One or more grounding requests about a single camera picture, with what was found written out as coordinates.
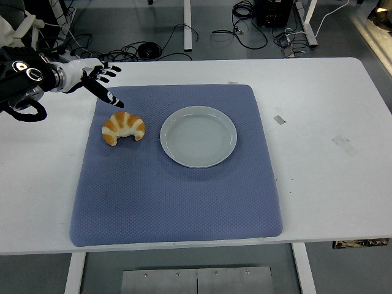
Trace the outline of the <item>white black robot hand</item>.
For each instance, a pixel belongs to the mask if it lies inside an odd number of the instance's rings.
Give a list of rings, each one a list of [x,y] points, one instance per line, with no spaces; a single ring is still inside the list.
[[[121,69],[97,58],[73,60],[68,63],[53,62],[53,70],[58,75],[56,92],[72,93],[85,88],[101,101],[124,108],[124,103],[99,82],[108,83],[107,77],[115,77]]]

